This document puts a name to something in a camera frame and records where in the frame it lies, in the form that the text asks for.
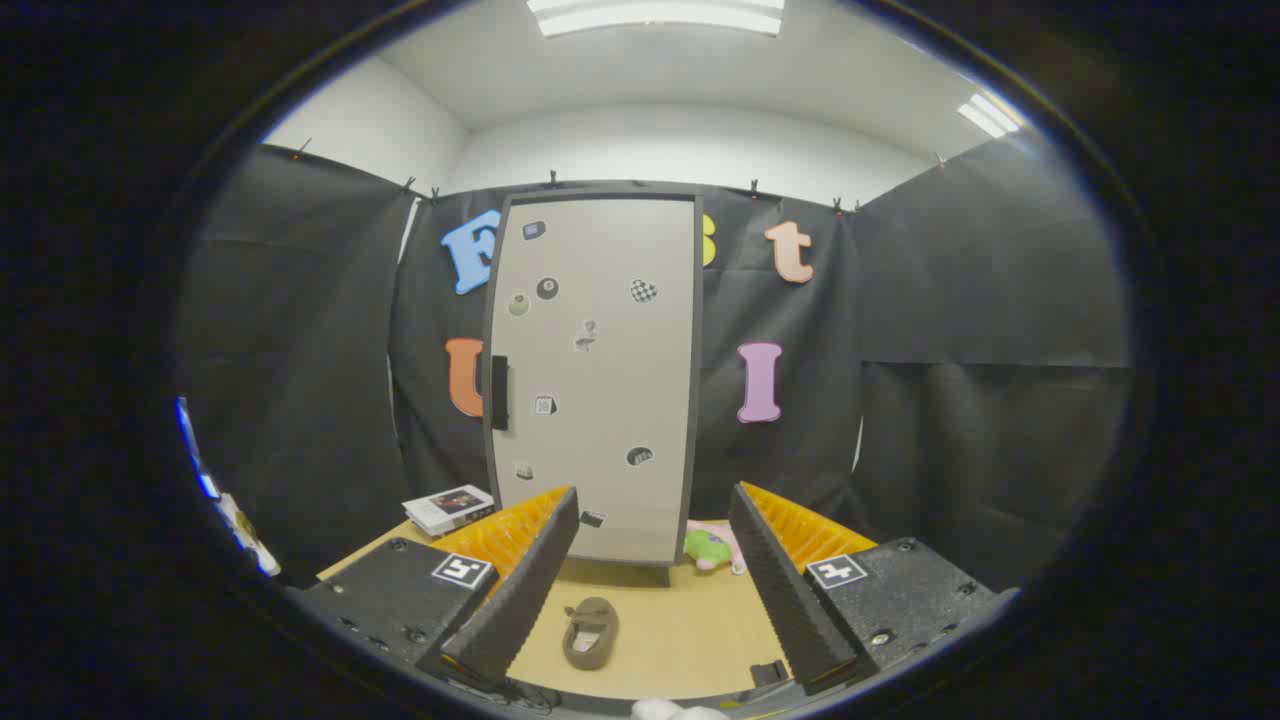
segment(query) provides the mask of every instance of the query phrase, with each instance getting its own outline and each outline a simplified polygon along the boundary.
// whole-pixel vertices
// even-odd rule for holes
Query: white door
[[[504,213],[484,363],[490,487],[511,506],[576,486],[571,556],[680,556],[698,407],[700,220],[692,195],[515,196]],[[503,384],[494,357],[509,368],[504,388],[494,387]],[[493,406],[503,396],[506,423]]]

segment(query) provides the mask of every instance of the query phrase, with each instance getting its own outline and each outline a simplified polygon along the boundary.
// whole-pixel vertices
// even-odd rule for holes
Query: sticker
[[[556,398],[549,395],[539,395],[534,398],[534,415],[554,415]]]
[[[631,300],[653,302],[654,297],[658,297],[658,286],[645,281],[631,281]]]
[[[573,337],[573,350],[579,352],[590,352],[591,343],[595,342],[595,320],[588,318],[582,320],[582,327],[577,329],[577,336]]]
[[[773,402],[773,369],[782,346],[773,342],[748,342],[737,354],[746,361],[746,391],[739,423],[772,423],[782,416],[782,409]]]
[[[813,279],[813,265],[805,265],[800,260],[800,249],[812,247],[813,238],[800,232],[800,228],[790,220],[764,231],[764,237],[773,241],[773,266],[782,279],[792,283],[806,283]]]
[[[439,578],[447,583],[475,589],[480,584],[480,578],[489,571],[493,565],[484,560],[476,560],[465,555],[449,555],[440,562],[440,566],[431,571],[433,578]]]
[[[579,518],[579,521],[581,521],[584,525],[591,525],[593,528],[599,528],[600,525],[604,524],[605,518],[608,518],[608,515],[605,515],[604,512],[588,512],[586,510],[584,510],[582,515]]]
[[[524,292],[512,295],[511,302],[507,302],[507,311],[517,318],[529,313],[529,296]]]
[[[543,278],[538,281],[538,290],[534,292],[543,300],[550,300],[559,292],[559,282],[556,278]]]
[[[627,451],[627,465],[639,465],[653,460],[653,451],[648,447],[632,447]]]
[[[703,213],[703,266],[712,264],[716,259],[716,243],[712,242],[712,236],[716,234],[716,223],[712,217]]]
[[[829,591],[851,583],[854,580],[861,580],[868,575],[863,566],[854,561],[852,557],[847,555],[837,555],[836,557],[828,557],[827,560],[818,560],[817,562],[810,562],[805,565],[809,569],[809,574],[813,575],[822,589]]]

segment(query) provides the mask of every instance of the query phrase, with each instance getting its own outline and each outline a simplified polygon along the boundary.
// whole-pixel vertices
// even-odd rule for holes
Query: black fabric backdrop
[[[198,229],[177,373],[218,483],[308,585],[403,518],[387,333],[412,196],[291,158],[250,154]]]
[[[549,186],[422,201],[397,270],[411,195],[289,155],[257,150],[211,211],[179,355],[209,464],[305,578],[398,521],[402,500],[488,487],[481,423],[449,400],[444,352],[483,337],[485,287],[454,292],[440,238]],[[689,187],[717,245],[690,515],[726,516],[748,480],[878,541],[920,537],[996,589],[1041,569],[1133,380],[1115,238],[1051,146],[1006,136],[856,214]],[[778,275],[763,234],[786,220],[813,238],[805,284]],[[745,342],[783,347],[774,423],[736,419]]]
[[[1043,136],[952,158],[852,220],[865,421],[850,525],[1004,589],[1043,569],[1128,409],[1112,234]]]
[[[392,313],[392,372],[396,419],[415,493],[462,483],[488,488],[479,418],[462,415],[448,395],[444,343],[481,338],[484,286],[457,295],[456,270],[444,233],[509,193],[545,190],[515,186],[424,202],[404,250]],[[635,188],[641,182],[559,183],[562,188]],[[690,497],[692,518],[724,518],[730,489],[749,480],[782,492],[833,518],[847,518],[849,470],[858,433],[860,366],[854,354],[858,246],[849,215],[832,208],[708,186],[703,193],[716,223],[716,259],[703,269],[703,369],[698,445]],[[813,238],[803,259],[815,274],[790,283],[773,265],[764,231],[794,220]],[[745,342],[782,346],[773,423],[742,424]],[[481,395],[484,388],[479,388]]]

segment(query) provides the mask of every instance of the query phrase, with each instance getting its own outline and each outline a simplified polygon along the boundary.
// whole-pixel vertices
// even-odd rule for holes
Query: wooden table
[[[431,542],[406,520],[319,578],[333,577],[396,537],[422,544]],[[774,660],[786,664],[749,574],[733,575],[728,565],[703,573],[685,559],[671,568],[669,578],[671,587],[663,587],[652,568],[566,559],[507,674],[526,683],[596,697],[692,698],[750,689],[751,665]],[[591,596],[613,603],[618,612],[618,639],[604,667],[577,670],[561,647],[568,624],[563,607],[577,606]]]

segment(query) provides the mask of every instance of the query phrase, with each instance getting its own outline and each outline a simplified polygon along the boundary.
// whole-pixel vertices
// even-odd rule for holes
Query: ceiling
[[[553,38],[524,0],[476,0],[383,58],[472,131],[603,105],[695,102],[856,131],[927,160],[988,140],[956,113],[972,82],[837,0],[791,0],[777,37],[641,26]]]

